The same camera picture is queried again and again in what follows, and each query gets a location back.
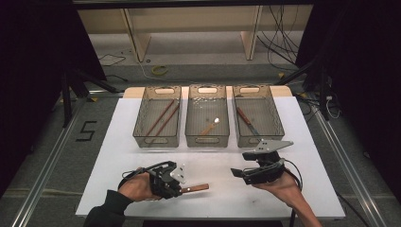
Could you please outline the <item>yellow tape roll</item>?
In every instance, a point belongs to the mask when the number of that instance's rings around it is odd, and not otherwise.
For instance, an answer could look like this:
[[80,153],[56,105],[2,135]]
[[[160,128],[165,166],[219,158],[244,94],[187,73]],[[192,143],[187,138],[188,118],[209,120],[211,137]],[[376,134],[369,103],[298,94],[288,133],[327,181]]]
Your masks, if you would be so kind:
[[151,68],[151,73],[155,76],[162,76],[166,74],[168,68],[165,65],[155,65]]

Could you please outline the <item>person's left hand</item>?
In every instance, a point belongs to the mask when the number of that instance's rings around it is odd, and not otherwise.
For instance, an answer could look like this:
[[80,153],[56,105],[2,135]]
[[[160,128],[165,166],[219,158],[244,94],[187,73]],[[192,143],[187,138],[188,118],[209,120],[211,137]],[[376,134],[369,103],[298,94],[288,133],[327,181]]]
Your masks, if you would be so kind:
[[159,196],[154,195],[151,191],[148,173],[142,173],[131,177],[123,183],[117,192],[132,201],[150,201],[160,199]]

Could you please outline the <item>black metal stand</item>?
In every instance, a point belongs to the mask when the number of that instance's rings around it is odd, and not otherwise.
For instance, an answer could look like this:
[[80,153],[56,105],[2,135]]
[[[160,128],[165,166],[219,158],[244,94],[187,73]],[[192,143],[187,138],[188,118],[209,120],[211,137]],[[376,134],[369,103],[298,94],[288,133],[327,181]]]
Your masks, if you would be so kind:
[[117,94],[123,93],[123,90],[117,89],[100,79],[97,79],[84,71],[77,68],[66,69],[61,76],[61,94],[63,100],[64,122],[63,126],[66,127],[72,119],[72,105],[70,91],[73,91],[77,97],[87,97],[89,90],[84,84],[85,81],[90,81],[94,85],[105,89],[106,91]]
[[290,81],[306,74],[306,78],[303,83],[303,88],[306,92],[311,92],[316,87],[319,88],[319,110],[325,120],[328,120],[328,111],[326,108],[326,97],[328,95],[327,86],[327,75],[324,71],[323,58],[315,57],[312,61],[308,62],[301,68],[289,76],[285,76],[276,82],[276,85],[285,85]]

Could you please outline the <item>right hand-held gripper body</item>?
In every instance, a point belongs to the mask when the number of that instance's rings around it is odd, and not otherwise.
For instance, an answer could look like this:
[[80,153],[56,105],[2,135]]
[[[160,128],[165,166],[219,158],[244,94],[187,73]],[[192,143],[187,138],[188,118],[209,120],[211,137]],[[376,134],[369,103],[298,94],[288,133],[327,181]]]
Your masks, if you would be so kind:
[[278,149],[292,146],[292,141],[261,140],[253,151],[258,155],[259,167],[245,168],[243,180],[245,184],[271,183],[282,176],[285,170],[284,158]]

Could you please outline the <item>transparent grey storage bin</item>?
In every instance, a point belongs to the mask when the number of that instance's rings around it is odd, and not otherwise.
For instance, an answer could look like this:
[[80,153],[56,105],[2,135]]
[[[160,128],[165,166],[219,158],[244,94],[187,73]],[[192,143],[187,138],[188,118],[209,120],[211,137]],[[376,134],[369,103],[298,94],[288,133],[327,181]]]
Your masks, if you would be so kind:
[[[207,135],[200,135],[216,117],[219,118],[219,123]],[[228,146],[230,125],[224,85],[193,84],[189,86],[184,134],[190,148],[226,148]]]
[[240,148],[255,148],[260,141],[253,138],[253,134],[237,115],[236,107],[239,107],[251,120],[260,134],[260,139],[281,140],[284,137],[284,127],[268,84],[235,85],[233,87],[237,145]]
[[180,86],[149,86],[143,93],[132,136],[140,148],[176,148],[179,145]]

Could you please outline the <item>wooden-handled knife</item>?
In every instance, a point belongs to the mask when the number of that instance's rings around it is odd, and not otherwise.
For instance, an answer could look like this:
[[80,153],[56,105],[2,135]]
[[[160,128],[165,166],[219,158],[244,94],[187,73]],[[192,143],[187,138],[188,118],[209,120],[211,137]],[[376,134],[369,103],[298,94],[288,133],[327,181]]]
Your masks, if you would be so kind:
[[249,129],[249,131],[253,134],[253,138],[260,141],[261,140],[259,138],[260,134],[257,131],[257,129],[253,126],[253,124],[251,123],[251,120],[244,114],[244,112],[239,107],[236,107],[235,109],[236,109],[237,115],[244,122],[244,125],[246,125],[247,128]]

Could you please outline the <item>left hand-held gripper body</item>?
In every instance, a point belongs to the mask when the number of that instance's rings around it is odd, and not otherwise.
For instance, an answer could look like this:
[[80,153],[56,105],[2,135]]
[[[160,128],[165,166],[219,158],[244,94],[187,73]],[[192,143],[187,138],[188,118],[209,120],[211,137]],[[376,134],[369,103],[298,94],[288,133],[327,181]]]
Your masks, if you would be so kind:
[[177,165],[175,162],[166,161],[147,168],[150,187],[154,195],[165,198],[167,193],[178,192],[172,190],[171,184],[186,183],[184,177],[185,165]]

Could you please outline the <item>black curtain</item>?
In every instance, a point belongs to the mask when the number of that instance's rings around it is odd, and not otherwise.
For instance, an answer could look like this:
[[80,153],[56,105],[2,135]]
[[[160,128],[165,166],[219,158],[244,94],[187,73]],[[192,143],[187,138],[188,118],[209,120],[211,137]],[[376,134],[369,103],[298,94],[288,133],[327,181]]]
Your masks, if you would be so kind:
[[342,15],[324,58],[332,91],[401,203],[401,0],[312,0],[296,64],[311,61]]
[[73,0],[0,0],[0,197],[78,69],[105,75]]

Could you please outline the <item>clear spoon with amber handle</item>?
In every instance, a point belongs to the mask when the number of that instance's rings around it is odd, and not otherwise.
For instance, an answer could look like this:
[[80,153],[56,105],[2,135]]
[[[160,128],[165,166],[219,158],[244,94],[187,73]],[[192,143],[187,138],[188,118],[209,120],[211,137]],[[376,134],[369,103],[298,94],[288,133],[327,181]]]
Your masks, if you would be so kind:
[[216,117],[215,120],[209,124],[201,133],[200,135],[207,135],[210,130],[212,130],[217,124],[219,123],[219,118]]

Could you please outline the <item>wooden-handled fork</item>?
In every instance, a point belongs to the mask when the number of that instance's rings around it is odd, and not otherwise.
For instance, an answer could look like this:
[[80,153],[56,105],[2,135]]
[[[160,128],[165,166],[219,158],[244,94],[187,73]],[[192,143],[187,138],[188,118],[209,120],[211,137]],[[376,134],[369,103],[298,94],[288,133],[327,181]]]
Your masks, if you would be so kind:
[[180,192],[184,194],[184,193],[197,192],[197,191],[202,191],[202,190],[207,190],[207,189],[209,189],[209,184],[203,183],[203,184],[199,184],[199,185],[182,188],[180,190]]

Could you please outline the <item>light wooden shelf unit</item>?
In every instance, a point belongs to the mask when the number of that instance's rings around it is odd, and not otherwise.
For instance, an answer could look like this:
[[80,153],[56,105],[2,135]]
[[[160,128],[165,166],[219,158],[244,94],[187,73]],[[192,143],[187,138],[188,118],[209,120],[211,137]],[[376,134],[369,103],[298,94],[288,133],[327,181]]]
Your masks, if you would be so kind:
[[78,15],[89,34],[126,34],[138,61],[145,58],[153,33],[213,31],[238,31],[250,61],[258,31],[303,30],[312,9],[311,5],[81,9]]

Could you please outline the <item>person's right hand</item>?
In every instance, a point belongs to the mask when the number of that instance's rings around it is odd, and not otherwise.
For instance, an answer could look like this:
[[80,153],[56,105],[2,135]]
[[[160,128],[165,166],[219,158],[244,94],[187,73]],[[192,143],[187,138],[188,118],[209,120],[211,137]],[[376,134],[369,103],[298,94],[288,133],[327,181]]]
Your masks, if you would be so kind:
[[297,183],[286,172],[272,183],[254,184],[253,187],[270,192],[277,199],[294,209],[300,208],[305,203]]

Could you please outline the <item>aluminium floor rail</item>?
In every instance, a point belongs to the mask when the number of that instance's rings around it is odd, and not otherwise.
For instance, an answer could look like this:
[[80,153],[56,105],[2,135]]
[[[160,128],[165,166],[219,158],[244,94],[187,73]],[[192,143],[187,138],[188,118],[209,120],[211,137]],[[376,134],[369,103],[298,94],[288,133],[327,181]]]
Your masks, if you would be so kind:
[[331,124],[325,120],[321,114],[321,110],[317,107],[312,107],[319,125],[321,126],[325,137],[327,138],[337,160],[340,163],[349,184],[351,185],[371,227],[387,227],[387,223],[380,214],[378,206],[372,197],[370,191],[362,182],[362,179],[357,173],[357,169],[348,157],[340,139],[336,135]]
[[72,102],[72,116],[66,123],[63,122],[62,105],[57,104],[53,108],[50,119],[31,147],[31,153],[23,161],[6,191],[7,198],[20,200],[9,227],[27,226],[85,103],[85,98]]

